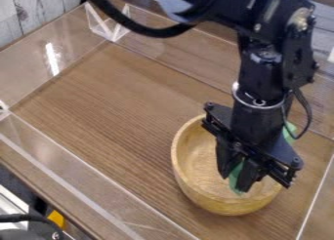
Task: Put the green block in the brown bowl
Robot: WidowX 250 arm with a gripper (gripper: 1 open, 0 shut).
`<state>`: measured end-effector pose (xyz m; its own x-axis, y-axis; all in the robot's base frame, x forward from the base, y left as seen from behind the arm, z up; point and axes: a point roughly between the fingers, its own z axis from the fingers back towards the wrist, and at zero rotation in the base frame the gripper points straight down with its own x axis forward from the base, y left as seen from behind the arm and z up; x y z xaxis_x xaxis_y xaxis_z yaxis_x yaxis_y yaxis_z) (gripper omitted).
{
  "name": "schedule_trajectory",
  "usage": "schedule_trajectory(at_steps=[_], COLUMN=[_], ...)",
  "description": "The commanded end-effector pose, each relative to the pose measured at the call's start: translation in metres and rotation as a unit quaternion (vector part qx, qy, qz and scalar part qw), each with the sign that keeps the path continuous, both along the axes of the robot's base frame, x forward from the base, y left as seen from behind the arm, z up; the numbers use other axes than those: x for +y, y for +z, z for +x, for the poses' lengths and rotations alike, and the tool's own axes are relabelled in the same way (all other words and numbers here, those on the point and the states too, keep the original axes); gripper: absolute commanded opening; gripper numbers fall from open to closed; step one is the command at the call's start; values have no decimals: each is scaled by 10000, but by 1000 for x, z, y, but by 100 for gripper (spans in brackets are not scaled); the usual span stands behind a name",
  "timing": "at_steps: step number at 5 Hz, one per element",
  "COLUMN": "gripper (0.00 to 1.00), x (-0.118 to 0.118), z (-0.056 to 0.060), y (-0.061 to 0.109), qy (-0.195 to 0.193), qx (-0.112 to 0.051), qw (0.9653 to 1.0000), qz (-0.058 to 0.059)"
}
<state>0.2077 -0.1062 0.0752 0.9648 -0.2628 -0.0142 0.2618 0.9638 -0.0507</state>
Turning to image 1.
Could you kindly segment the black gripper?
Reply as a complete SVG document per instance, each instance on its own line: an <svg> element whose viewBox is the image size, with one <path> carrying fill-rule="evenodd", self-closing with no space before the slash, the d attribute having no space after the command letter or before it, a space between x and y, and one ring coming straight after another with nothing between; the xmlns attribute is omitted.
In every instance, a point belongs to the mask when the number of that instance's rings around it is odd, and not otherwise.
<svg viewBox="0 0 334 240"><path fill-rule="evenodd" d="M243 162L236 189L248 192L251 186L270 176L288 188L304 162L284 141L282 132L287 126L284 115L290 112L292 94L268 105L256 105L250 97L234 94L234 107L208 101L201 127L215 136L217 172L228 178Z"/></svg>

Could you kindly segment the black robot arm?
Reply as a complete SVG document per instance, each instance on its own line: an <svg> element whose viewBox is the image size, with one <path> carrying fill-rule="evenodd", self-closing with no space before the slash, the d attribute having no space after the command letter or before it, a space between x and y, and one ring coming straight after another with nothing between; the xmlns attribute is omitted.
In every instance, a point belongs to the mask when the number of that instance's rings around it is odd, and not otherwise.
<svg viewBox="0 0 334 240"><path fill-rule="evenodd" d="M303 159L286 140L294 101L311 113L300 87L314 80L311 0L157 0L172 20L213 21L238 32L240 71L234 106L208 102L201 127L216 137L216 165L247 192L264 177L290 186Z"/></svg>

